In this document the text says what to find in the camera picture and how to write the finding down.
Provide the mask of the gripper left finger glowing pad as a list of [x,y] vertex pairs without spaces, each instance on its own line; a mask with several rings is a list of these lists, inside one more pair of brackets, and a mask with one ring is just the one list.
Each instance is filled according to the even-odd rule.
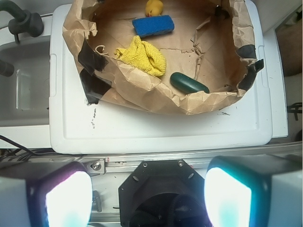
[[85,227],[92,180],[80,162],[3,162],[2,227]]

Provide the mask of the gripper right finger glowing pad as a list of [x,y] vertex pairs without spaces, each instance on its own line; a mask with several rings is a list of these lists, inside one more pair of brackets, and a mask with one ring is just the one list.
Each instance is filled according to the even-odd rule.
[[216,156],[204,198],[215,227],[301,227],[302,155]]

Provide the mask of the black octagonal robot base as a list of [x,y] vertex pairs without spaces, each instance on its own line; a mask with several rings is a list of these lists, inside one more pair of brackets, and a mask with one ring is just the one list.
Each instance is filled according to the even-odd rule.
[[204,178],[183,160],[142,162],[119,186],[123,227],[210,227]]

